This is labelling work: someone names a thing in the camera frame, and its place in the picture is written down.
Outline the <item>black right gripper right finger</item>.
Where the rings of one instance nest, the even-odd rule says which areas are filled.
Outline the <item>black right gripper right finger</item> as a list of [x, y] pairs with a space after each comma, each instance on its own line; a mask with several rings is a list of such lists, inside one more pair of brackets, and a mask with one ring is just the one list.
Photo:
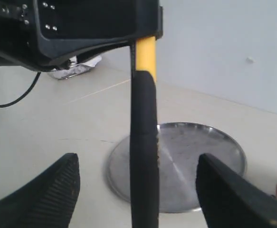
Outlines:
[[212, 154], [199, 156], [196, 192], [210, 228], [277, 228], [277, 199]]

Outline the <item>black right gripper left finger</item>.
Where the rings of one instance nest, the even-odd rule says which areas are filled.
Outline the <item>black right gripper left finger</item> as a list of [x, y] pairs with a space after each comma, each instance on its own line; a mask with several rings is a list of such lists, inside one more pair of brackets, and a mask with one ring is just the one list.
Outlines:
[[79, 158], [67, 153], [0, 200], [0, 228], [67, 228], [79, 192]]

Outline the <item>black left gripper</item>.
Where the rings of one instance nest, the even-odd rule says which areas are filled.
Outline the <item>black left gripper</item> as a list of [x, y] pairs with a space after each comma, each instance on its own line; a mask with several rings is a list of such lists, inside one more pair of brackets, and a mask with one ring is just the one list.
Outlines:
[[0, 0], [0, 67], [67, 69], [130, 45], [160, 38], [157, 0]]

